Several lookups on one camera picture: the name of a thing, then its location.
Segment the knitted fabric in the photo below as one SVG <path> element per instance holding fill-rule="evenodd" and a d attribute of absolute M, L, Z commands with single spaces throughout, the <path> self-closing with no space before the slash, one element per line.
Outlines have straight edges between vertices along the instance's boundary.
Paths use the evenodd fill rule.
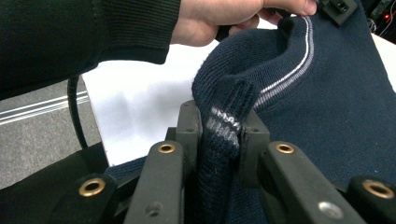
<path fill-rule="evenodd" d="M 331 181 L 396 182 L 396 98 L 366 26 L 361 5 L 341 27 L 320 14 L 288 18 L 228 37 L 208 56 L 192 85 L 204 130 L 188 223 L 263 222 L 257 191 L 233 177 L 253 108 L 272 140 L 299 146 Z"/>
<path fill-rule="evenodd" d="M 108 167 L 105 174 L 113 176 L 117 181 L 122 180 L 125 176 L 135 171 L 141 171 L 147 157 L 142 157 L 134 161 L 128 161 L 118 166 Z"/>

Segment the gray floor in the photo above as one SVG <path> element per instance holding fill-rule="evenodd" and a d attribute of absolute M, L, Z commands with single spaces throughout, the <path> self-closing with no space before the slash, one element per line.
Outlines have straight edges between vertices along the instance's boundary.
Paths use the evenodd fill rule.
<path fill-rule="evenodd" d="M 0 113 L 66 95 L 67 82 L 0 102 Z M 78 91 L 85 91 L 80 80 Z M 89 102 L 78 105 L 88 145 L 100 141 Z M 68 108 L 0 125 L 0 189 L 80 149 Z"/>

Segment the black cable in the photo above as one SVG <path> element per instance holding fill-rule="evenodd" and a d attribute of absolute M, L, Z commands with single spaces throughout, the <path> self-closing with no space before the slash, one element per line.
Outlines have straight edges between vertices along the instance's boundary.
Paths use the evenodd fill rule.
<path fill-rule="evenodd" d="M 70 117 L 73 122 L 73 126 L 76 132 L 77 139 L 82 148 L 87 148 L 87 141 L 82 131 L 81 122 L 78 115 L 78 104 L 77 104 L 77 84 L 79 76 L 69 78 L 67 82 L 67 101 L 69 103 Z"/>

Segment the screw hole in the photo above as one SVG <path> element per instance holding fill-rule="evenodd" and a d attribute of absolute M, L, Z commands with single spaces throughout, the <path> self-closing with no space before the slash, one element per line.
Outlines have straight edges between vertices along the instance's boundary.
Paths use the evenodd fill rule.
<path fill-rule="evenodd" d="M 373 181 L 373 180 L 365 180 L 363 181 L 364 188 L 370 193 L 374 194 L 377 197 L 383 199 L 391 199 L 394 198 L 395 194 L 392 189 L 388 188 L 381 182 Z"/>
<path fill-rule="evenodd" d="M 324 215 L 333 219 L 341 219 L 344 216 L 341 208 L 333 203 L 320 202 L 318 208 Z"/>
<path fill-rule="evenodd" d="M 161 145 L 160 147 L 158 147 L 158 150 L 161 153 L 171 153 L 171 152 L 175 151 L 175 146 L 171 145 L 171 144 L 164 144 L 164 145 Z"/>
<path fill-rule="evenodd" d="M 157 217 L 163 210 L 163 205 L 159 202 L 152 202 L 146 206 L 146 215 L 148 217 Z"/>
<path fill-rule="evenodd" d="M 344 2 L 340 2 L 337 4 L 337 6 L 343 11 L 346 12 L 348 9 L 348 6 Z"/>
<path fill-rule="evenodd" d="M 99 184 L 98 183 L 91 183 L 89 185 L 87 185 L 87 187 L 85 187 L 85 190 L 94 190 L 99 188 Z"/>
<path fill-rule="evenodd" d="M 282 153 L 293 153 L 293 151 L 294 151 L 293 147 L 286 145 L 286 144 L 276 145 L 276 149 Z"/>
<path fill-rule="evenodd" d="M 78 190 L 79 195 L 91 197 L 96 195 L 105 188 L 106 182 L 101 178 L 94 178 L 85 181 Z"/>

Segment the hand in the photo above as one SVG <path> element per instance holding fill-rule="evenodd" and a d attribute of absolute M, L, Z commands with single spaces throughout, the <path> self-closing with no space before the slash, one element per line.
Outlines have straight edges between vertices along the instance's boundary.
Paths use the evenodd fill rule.
<path fill-rule="evenodd" d="M 315 14 L 315 0 L 181 0 L 180 12 L 172 44 L 205 46 L 214 40 L 220 25 L 236 24 L 233 35 L 241 30 L 256 28 L 262 18 L 273 24 L 282 18 L 264 7 L 276 7 L 290 13 L 307 16 Z"/>

